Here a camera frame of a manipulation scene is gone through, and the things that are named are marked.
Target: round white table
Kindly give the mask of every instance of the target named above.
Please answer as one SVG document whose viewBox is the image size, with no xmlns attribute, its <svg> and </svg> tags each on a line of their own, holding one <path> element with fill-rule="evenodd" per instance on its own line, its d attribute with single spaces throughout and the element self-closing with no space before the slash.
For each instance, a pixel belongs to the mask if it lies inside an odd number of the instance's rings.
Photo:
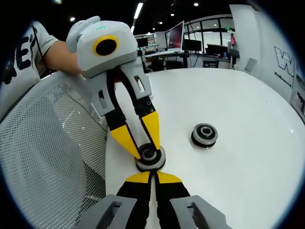
<svg viewBox="0 0 305 229">
<path fill-rule="evenodd" d="M 193 68 L 149 77 L 166 152 L 162 171 L 179 177 L 191 195 L 224 213 L 233 229 L 269 229 L 279 223 L 299 192 L 305 167 L 305 126 L 294 109 L 240 71 Z M 116 96 L 138 146 L 149 142 L 121 83 Z M 190 141 L 199 123 L 218 131 L 208 150 Z M 109 136 L 107 194 L 116 194 L 136 173 L 132 155 Z M 148 229 L 160 228 L 153 195 Z"/>
</svg>

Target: person's arm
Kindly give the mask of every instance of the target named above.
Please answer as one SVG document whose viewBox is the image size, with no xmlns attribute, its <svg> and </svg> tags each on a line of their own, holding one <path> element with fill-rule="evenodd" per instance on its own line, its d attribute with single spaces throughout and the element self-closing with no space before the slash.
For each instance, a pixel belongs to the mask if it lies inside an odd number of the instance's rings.
<svg viewBox="0 0 305 229">
<path fill-rule="evenodd" d="M 69 53 L 66 43 L 49 35 L 39 22 L 35 22 L 34 27 L 37 30 L 39 46 L 48 68 L 62 70 L 70 74 L 81 74 L 81 70 L 78 67 L 77 54 Z M 37 61 L 41 62 L 40 54 L 37 57 Z"/>
<path fill-rule="evenodd" d="M 69 53 L 65 42 L 56 41 L 53 43 L 44 55 L 44 60 L 47 66 L 53 70 L 81 74 L 81 70 L 78 67 L 77 54 Z"/>
</svg>

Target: ceiling light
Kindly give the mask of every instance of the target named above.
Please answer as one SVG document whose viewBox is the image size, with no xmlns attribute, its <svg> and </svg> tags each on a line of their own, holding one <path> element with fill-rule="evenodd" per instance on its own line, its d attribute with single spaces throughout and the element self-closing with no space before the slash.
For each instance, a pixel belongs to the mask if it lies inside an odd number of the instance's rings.
<svg viewBox="0 0 305 229">
<path fill-rule="evenodd" d="M 136 11 L 135 11 L 135 14 L 134 14 L 134 19 L 137 19 L 138 18 L 138 16 L 139 16 L 139 14 L 140 14 L 140 12 L 141 12 L 141 9 L 142 9 L 142 6 L 143 6 L 143 2 L 140 2 L 139 4 L 138 4 L 138 7 L 137 7 L 137 9 L 136 9 Z"/>
</svg>

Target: black bearing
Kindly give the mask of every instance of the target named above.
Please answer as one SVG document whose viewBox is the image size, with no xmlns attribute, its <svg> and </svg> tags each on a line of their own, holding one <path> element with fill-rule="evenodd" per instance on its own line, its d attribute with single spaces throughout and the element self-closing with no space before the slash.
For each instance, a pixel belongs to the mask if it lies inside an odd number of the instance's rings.
<svg viewBox="0 0 305 229">
<path fill-rule="evenodd" d="M 210 124 L 202 123 L 195 126 L 191 140 L 200 148 L 210 148 L 215 145 L 218 133 L 215 127 Z"/>
<path fill-rule="evenodd" d="M 141 158 L 135 159 L 136 166 L 140 172 L 157 171 L 165 164 L 165 151 L 155 150 L 151 143 L 146 143 L 139 148 Z"/>
</svg>

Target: computer monitor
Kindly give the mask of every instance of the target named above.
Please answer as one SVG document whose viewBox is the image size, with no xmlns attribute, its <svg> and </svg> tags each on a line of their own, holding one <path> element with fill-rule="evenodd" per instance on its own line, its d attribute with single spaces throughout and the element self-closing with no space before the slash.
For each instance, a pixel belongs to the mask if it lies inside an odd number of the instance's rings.
<svg viewBox="0 0 305 229">
<path fill-rule="evenodd" d="M 147 38 L 137 39 L 137 42 L 138 42 L 138 48 L 148 46 L 148 39 Z"/>
<path fill-rule="evenodd" d="M 208 44 L 208 47 L 205 48 L 205 52 L 207 55 L 224 56 L 224 53 L 228 52 L 228 47 L 216 44 Z"/>
<path fill-rule="evenodd" d="M 176 25 L 170 30 L 168 50 L 182 50 L 183 29 L 184 21 L 180 22 L 178 25 Z"/>
<path fill-rule="evenodd" d="M 196 40 L 184 39 L 183 49 L 187 51 L 202 51 L 202 42 Z"/>
</svg>

